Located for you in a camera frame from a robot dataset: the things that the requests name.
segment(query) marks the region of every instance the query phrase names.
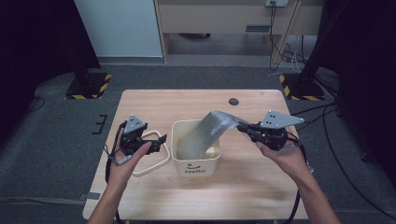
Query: wrist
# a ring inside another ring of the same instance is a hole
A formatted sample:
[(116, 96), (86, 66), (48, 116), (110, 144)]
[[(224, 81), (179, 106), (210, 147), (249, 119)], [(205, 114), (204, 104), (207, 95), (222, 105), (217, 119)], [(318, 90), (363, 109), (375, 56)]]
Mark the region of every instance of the wrist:
[(118, 182), (108, 181), (106, 189), (111, 192), (124, 192), (127, 186), (127, 182)]

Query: metal bracket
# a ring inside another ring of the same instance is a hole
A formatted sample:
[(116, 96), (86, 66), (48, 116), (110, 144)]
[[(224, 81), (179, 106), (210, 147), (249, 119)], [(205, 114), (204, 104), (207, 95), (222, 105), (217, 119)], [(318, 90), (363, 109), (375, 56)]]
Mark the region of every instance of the metal bracket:
[(143, 128), (146, 126), (146, 123), (139, 118), (137, 118), (135, 115), (131, 115), (128, 119), (128, 122), (125, 125), (124, 128), (124, 133), (131, 133), (135, 130), (138, 130), (140, 128)]
[(285, 115), (274, 110), (269, 110), (260, 124), (263, 128), (281, 129), (290, 125), (303, 123), (304, 119)]

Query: cabinet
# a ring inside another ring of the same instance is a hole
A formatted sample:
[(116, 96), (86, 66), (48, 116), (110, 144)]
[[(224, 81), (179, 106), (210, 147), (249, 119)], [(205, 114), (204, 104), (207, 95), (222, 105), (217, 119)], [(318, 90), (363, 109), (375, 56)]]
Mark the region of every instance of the cabinet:
[[(265, 0), (155, 0), (163, 57), (166, 60), (171, 34), (259, 34), (270, 47), (273, 15), (274, 44), (282, 51), (291, 31), (316, 34), (321, 4), (322, 0), (289, 0), (286, 7), (273, 10)], [(295, 21), (298, 26), (292, 29)], [(279, 62), (276, 50), (273, 59)]]

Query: hand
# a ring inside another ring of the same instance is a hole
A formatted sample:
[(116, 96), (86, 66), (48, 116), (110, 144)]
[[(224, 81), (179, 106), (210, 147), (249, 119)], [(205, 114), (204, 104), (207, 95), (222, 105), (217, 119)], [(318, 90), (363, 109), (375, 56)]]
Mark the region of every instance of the hand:
[[(116, 150), (120, 148), (120, 138), (121, 134), (119, 139), (117, 140)], [(132, 158), (122, 165), (117, 165), (112, 162), (110, 166), (110, 177), (108, 178), (107, 184), (111, 187), (121, 188), (122, 190), (125, 190), (126, 184), (131, 177), (134, 168), (136, 167), (139, 160), (142, 159), (144, 155), (146, 155), (150, 147), (150, 142), (141, 146), (132, 156)], [(122, 160), (124, 157), (125, 155), (123, 154), (122, 150), (118, 150), (115, 154), (116, 161)]]
[[(293, 144), (293, 142), (287, 141), (285, 146), (291, 144)], [(288, 174), (294, 181), (300, 179), (304, 175), (310, 174), (303, 153), (298, 147), (274, 151), (260, 142), (257, 142), (256, 146), (262, 152), (263, 156), (276, 162), (283, 172)]]

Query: wooden table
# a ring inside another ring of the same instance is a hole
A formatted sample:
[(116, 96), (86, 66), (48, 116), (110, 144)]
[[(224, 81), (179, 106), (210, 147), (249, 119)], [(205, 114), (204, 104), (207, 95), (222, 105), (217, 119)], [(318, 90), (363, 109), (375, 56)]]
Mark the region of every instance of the wooden table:
[[(236, 98), (239, 105), (230, 105)], [(289, 114), (281, 91), (262, 90), (140, 90), (125, 91), (106, 144), (112, 146), (119, 125), (130, 114), (148, 123), (147, 131), (168, 134), (178, 120), (202, 119), (220, 110), (249, 122), (263, 119), (267, 110)], [(220, 138), (221, 155), (209, 177), (180, 177), (171, 160), (142, 177), (132, 176), (120, 202), (122, 219), (137, 220), (242, 220), (286, 219), (297, 188), (271, 160), (236, 129)], [(166, 157), (164, 150), (145, 156), (136, 166), (144, 169)], [(106, 154), (102, 155), (91, 192), (103, 193)], [(87, 200), (83, 216), (89, 218), (97, 200)], [(307, 219), (303, 203), (295, 218)]]

